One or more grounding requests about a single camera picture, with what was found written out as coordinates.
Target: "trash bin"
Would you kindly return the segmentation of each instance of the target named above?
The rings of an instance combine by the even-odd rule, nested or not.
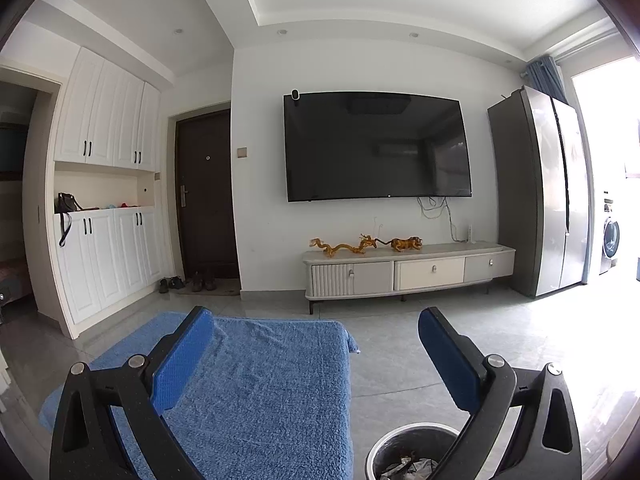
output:
[[[367,480],[378,480],[392,464],[399,464],[401,458],[431,458],[436,462],[443,459],[449,447],[458,438],[458,431],[434,422],[416,422],[387,433],[369,451],[365,460]]]

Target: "flat screen tv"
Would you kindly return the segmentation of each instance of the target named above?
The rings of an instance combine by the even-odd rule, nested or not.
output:
[[[284,96],[289,202],[471,196],[460,102],[383,92]]]

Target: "refrigerator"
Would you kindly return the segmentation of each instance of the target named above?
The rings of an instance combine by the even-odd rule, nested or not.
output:
[[[488,113],[498,242],[516,249],[511,286],[535,298],[581,282],[589,193],[575,110],[525,86]]]

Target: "black handbag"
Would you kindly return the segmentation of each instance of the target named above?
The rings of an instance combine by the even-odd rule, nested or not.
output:
[[[69,193],[58,193],[58,199],[56,200],[56,206],[54,208],[56,213],[60,213],[60,241],[58,245],[60,247],[65,246],[66,236],[71,231],[71,215],[69,213],[73,213],[75,211],[82,211],[80,204],[76,200],[72,194]],[[65,215],[69,219],[69,227],[65,229]]]

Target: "metal screw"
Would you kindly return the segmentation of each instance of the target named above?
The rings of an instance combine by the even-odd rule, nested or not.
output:
[[[132,355],[128,363],[131,368],[140,368],[145,363],[145,357],[140,354]]]
[[[549,370],[549,373],[553,375],[560,375],[562,373],[562,368],[556,363],[549,363],[546,366],[546,369]]]
[[[71,367],[72,375],[80,375],[84,372],[84,363],[76,363]]]
[[[502,368],[504,366],[504,359],[498,354],[487,356],[486,361],[494,368]]]

